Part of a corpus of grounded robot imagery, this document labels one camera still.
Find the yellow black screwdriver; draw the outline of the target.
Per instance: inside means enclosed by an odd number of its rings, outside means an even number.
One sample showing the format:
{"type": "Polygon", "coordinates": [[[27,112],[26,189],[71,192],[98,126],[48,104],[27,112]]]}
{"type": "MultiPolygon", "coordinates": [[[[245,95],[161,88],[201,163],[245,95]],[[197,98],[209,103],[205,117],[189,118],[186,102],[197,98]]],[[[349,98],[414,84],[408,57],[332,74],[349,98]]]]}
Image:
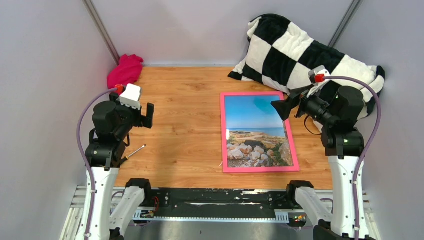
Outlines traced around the yellow black screwdriver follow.
{"type": "Polygon", "coordinates": [[[123,157],[120,161],[121,164],[125,163],[127,160],[129,160],[132,156],[134,156],[135,154],[137,154],[139,151],[141,151],[142,149],[144,149],[147,145],[144,144],[141,147],[139,147],[137,150],[135,150],[134,152],[130,153],[129,155],[123,157]]]}

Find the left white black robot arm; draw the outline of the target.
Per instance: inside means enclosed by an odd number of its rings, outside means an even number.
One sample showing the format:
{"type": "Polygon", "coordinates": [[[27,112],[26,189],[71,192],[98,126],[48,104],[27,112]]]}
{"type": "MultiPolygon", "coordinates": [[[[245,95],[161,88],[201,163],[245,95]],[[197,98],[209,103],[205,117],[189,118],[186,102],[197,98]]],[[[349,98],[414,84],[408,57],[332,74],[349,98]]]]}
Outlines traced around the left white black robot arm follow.
{"type": "Polygon", "coordinates": [[[147,104],[146,115],[139,108],[122,105],[118,100],[98,103],[93,108],[94,128],[83,153],[87,166],[87,190],[77,240],[122,240],[139,206],[154,200],[151,183],[131,178],[122,199],[111,210],[115,182],[129,144],[132,128],[152,128],[155,106],[147,104]]]}

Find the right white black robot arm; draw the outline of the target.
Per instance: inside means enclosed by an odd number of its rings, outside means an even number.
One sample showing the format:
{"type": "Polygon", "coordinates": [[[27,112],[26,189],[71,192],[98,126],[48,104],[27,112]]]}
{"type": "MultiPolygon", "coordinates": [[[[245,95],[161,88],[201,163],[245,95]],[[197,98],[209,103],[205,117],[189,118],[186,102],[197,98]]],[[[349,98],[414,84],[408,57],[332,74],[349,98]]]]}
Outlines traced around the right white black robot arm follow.
{"type": "Polygon", "coordinates": [[[271,105],[282,120],[297,109],[297,117],[306,115],[322,125],[320,137],[332,175],[332,210],[321,201],[313,184],[305,180],[292,180],[287,185],[286,204],[305,211],[315,240],[370,239],[360,177],[366,145],[356,128],[364,106],[361,91],[342,86],[326,102],[302,89],[285,100],[272,101],[271,105]]]}

